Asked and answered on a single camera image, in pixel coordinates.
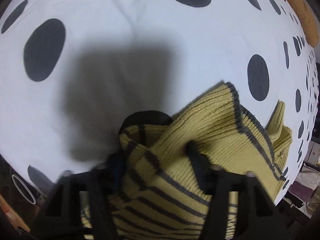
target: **brown fabric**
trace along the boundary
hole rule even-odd
[[[297,14],[303,31],[306,35],[306,40],[310,46],[315,48],[319,41],[318,29],[316,21],[312,15],[312,10],[308,3],[303,0],[287,0],[292,9]]]

